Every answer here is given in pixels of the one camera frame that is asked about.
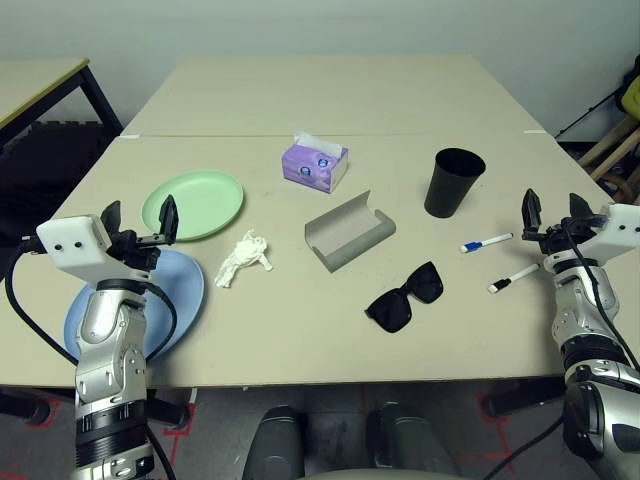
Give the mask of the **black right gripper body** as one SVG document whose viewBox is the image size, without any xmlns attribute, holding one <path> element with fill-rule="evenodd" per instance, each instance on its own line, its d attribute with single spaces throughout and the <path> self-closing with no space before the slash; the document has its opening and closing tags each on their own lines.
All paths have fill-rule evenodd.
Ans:
<svg viewBox="0 0 640 480">
<path fill-rule="evenodd" d="M 525 229 L 522 239 L 539 245 L 542 254 L 551 256 L 563 251 L 573 251 L 578 246 L 596 236 L 596 232 L 586 220 L 564 218 L 560 224 L 549 227 L 544 233 Z"/>
</svg>

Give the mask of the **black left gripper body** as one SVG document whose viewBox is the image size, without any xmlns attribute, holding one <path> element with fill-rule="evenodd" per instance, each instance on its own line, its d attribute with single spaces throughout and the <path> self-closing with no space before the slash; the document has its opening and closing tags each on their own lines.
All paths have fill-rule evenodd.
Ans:
<svg viewBox="0 0 640 480">
<path fill-rule="evenodd" d="M 111 246 L 106 252 L 110 257 L 135 270 L 151 272 L 156 269 L 161 254 L 160 234 L 138 237 L 133 230 L 126 230 L 109 234 L 109 239 Z"/>
</svg>

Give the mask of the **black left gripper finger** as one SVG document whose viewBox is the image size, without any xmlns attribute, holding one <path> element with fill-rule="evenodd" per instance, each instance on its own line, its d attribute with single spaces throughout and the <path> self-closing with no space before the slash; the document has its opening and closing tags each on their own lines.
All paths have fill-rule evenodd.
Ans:
<svg viewBox="0 0 640 480">
<path fill-rule="evenodd" d="M 174 197 L 169 194 L 161 205 L 159 212 L 160 229 L 159 235 L 163 243 L 172 245 L 176 242 L 179 225 L 179 215 Z"/>
<path fill-rule="evenodd" d="M 120 233 L 121 202 L 116 200 L 109 204 L 101 213 L 100 220 L 109 235 Z"/>
</svg>

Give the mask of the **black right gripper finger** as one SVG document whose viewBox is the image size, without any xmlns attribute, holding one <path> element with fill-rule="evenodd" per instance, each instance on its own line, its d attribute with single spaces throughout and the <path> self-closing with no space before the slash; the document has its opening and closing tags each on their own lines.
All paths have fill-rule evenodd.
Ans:
<svg viewBox="0 0 640 480">
<path fill-rule="evenodd" d="M 590 220 L 594 216 L 588 202 L 575 193 L 569 195 L 569 209 L 572 219 Z"/>
<path fill-rule="evenodd" d="M 525 231 L 538 231 L 541 225 L 540 199 L 535 191 L 528 188 L 522 201 L 522 219 Z"/>
</svg>

